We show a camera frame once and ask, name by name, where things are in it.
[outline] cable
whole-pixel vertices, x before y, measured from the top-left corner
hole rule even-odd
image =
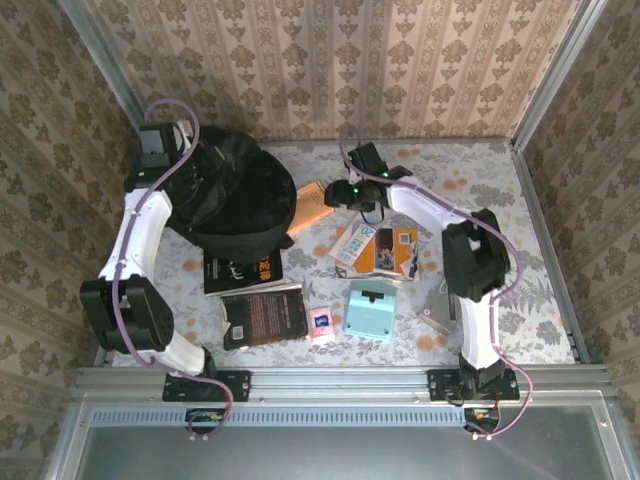
[[[202,418],[202,417],[210,417],[211,419],[213,419],[213,415],[218,415],[218,412],[216,410],[205,410],[205,411],[195,412],[193,415],[189,416],[189,423],[187,425],[187,430],[190,433],[191,440],[195,440],[195,436],[196,436],[196,432],[193,430],[194,428],[193,421],[196,418]],[[217,426],[213,427],[213,429],[210,432],[205,433],[203,435],[203,440],[207,440],[210,435],[216,435],[218,432],[220,432],[221,426],[222,426],[221,423],[219,423]]]
[[[502,412],[500,411],[500,394],[498,393],[498,389],[496,388],[496,404],[493,406],[493,409],[498,412],[498,424],[496,428],[500,426],[500,419],[502,418]]]
[[[456,402],[454,402],[453,399],[451,398],[451,396],[447,395],[446,392],[444,392],[444,391],[442,392],[444,394],[444,398],[447,399],[447,403],[449,403],[449,405],[453,405],[454,407],[462,407],[464,405],[464,399],[462,398],[462,395],[460,394],[462,392],[462,387],[463,387],[463,384],[461,383],[458,386],[458,391],[456,392],[456,396],[459,399]]]
[[[120,295],[119,295],[118,287],[120,284],[120,278],[122,276],[122,270],[126,264],[127,248],[129,246],[129,241],[131,240],[131,232],[133,231],[133,226],[135,225],[135,222],[139,216],[138,212],[142,210],[142,207],[144,206],[147,199],[151,196],[151,194],[153,194],[153,192],[155,192],[171,175],[173,175],[182,165],[184,165],[187,162],[187,160],[189,160],[189,158],[195,151],[196,147],[198,146],[198,140],[200,139],[200,123],[198,122],[198,117],[196,116],[195,112],[186,103],[174,98],[164,98],[164,99],[156,100],[151,105],[149,105],[147,107],[147,110],[145,111],[145,115],[144,115],[145,121],[149,121],[151,112],[155,110],[156,107],[158,107],[159,105],[165,105],[165,104],[178,105],[184,108],[189,113],[189,115],[191,115],[191,119],[193,123],[193,131],[194,131],[193,140],[191,142],[191,147],[184,153],[184,155],[182,155],[180,160],[178,160],[178,162],[176,162],[175,165],[173,165],[166,172],[164,172],[164,174],[162,174],[162,176],[160,176],[160,178],[158,178],[153,183],[153,185],[151,185],[149,189],[142,195],[142,197],[136,204],[134,211],[131,213],[131,216],[129,218],[129,223],[127,224],[127,227],[124,231],[124,235],[122,237],[122,244],[120,246],[120,251],[118,252],[118,261],[116,263],[115,272],[113,274],[113,281],[111,284],[111,302],[113,304],[113,313],[115,316],[116,324],[118,325],[118,330],[120,331],[120,335],[122,335],[122,340],[124,341],[124,344],[127,346],[127,350],[129,350],[129,353],[131,354],[131,356],[135,359],[136,362],[138,362],[139,365],[143,367],[148,367],[148,368],[149,367],[158,368],[160,370],[164,370],[165,372],[173,376],[180,376],[188,380],[192,380],[194,382],[209,383],[212,385],[216,385],[217,387],[220,387],[222,389],[225,396],[225,414],[222,420],[220,421],[219,425],[216,427],[216,430],[218,430],[229,419],[231,408],[233,406],[233,393],[231,392],[229,387],[227,387],[224,383],[218,380],[215,380],[213,378],[197,377],[195,375],[191,375],[186,372],[180,372],[175,368],[171,368],[168,365],[165,365],[159,362],[154,357],[151,357],[151,361],[146,361],[144,358],[140,356],[140,354],[136,350],[136,347],[131,341],[131,337],[129,336],[129,333],[127,332],[127,327],[124,323],[124,319],[122,318],[122,311],[120,310]]]
[[[533,400],[533,379],[531,378],[531,376],[523,368],[521,368],[520,366],[518,366],[517,364],[515,364],[514,362],[512,362],[508,358],[506,358],[504,356],[504,354],[502,353],[502,351],[496,345],[496,332],[495,332],[494,318],[493,318],[495,302],[497,302],[500,299],[500,297],[503,297],[506,294],[508,294],[509,292],[513,291],[518,286],[518,284],[520,283],[520,280],[522,279],[522,275],[523,275],[524,269],[522,268],[522,260],[520,259],[520,255],[518,254],[518,250],[509,241],[508,238],[506,238],[502,233],[500,233],[498,230],[493,228],[491,225],[488,225],[485,222],[483,222],[482,220],[479,220],[479,219],[475,218],[473,215],[470,215],[470,214],[468,214],[468,213],[456,208],[454,205],[450,204],[446,200],[444,200],[444,199],[432,194],[431,192],[429,192],[429,190],[427,190],[425,188],[422,188],[419,185],[414,185],[414,184],[409,183],[409,182],[403,182],[402,180],[392,180],[392,179],[389,179],[389,178],[378,177],[376,175],[370,175],[370,174],[368,174],[366,172],[363,172],[362,170],[360,170],[359,168],[357,168],[357,167],[355,167],[353,165],[353,163],[349,159],[349,156],[346,154],[346,152],[344,150],[344,145],[343,145],[342,142],[339,142],[339,147],[340,147],[340,155],[342,156],[342,160],[343,160],[344,164],[346,165],[346,167],[349,170],[353,170],[355,173],[360,175],[362,178],[364,178],[366,180],[372,180],[372,181],[375,181],[375,182],[378,182],[378,183],[386,183],[388,185],[398,185],[398,186],[401,186],[401,187],[406,187],[406,188],[410,188],[412,190],[415,190],[419,194],[425,196],[429,200],[431,200],[431,201],[435,202],[436,204],[440,205],[442,208],[445,208],[445,209],[449,210],[450,212],[454,213],[455,215],[458,215],[459,217],[464,218],[465,220],[469,220],[470,222],[474,223],[478,227],[483,228],[487,232],[491,233],[494,237],[496,237],[498,240],[500,240],[505,245],[505,247],[511,252],[511,255],[513,256],[513,258],[514,258],[514,260],[516,262],[516,278],[513,281],[513,283],[511,285],[509,285],[507,288],[505,288],[504,290],[498,292],[495,296],[494,295],[491,296],[491,300],[490,300],[490,303],[489,303],[489,331],[490,331],[490,336],[491,336],[491,346],[493,347],[493,350],[496,352],[496,355],[508,367],[511,367],[512,370],[515,370],[516,372],[519,372],[527,380],[527,383],[529,384],[529,391],[527,392],[527,398],[525,399],[524,403],[522,404],[522,407],[520,407],[520,410],[518,411],[516,416],[509,423],[507,423],[504,427],[497,429],[495,432],[489,433],[489,432],[485,431],[483,428],[479,427],[478,425],[473,424],[471,422],[468,422],[469,425],[471,425],[473,428],[475,428],[479,432],[478,436],[487,437],[488,439],[490,439],[492,436],[495,437],[496,435],[500,435],[500,434],[506,432],[511,427],[513,427],[518,422],[518,420],[520,420],[520,418],[522,417],[522,415],[526,411],[527,407],[529,406],[529,403]]]

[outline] small pink package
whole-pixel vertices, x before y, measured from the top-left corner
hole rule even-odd
[[[331,310],[329,308],[314,308],[309,310],[311,315],[311,341],[314,345],[335,342],[336,333],[333,330]]]

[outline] light blue box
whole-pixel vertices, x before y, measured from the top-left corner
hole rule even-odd
[[[386,283],[351,282],[344,332],[378,340],[390,339],[396,318],[396,293],[396,287]]]

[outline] black book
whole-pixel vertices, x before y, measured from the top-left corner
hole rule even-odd
[[[309,333],[300,284],[222,298],[227,330],[224,349],[263,345]]]
[[[276,249],[259,262],[241,266],[204,254],[205,295],[269,290],[282,283],[282,257]]]

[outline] white tag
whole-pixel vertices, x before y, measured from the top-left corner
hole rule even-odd
[[[360,220],[360,215],[357,215],[345,228],[335,245],[331,247],[329,255],[352,267],[367,244],[373,239],[377,230],[377,227],[367,225]]]
[[[232,340],[242,340],[244,338],[244,329],[242,325],[237,325],[231,329],[231,339]]]

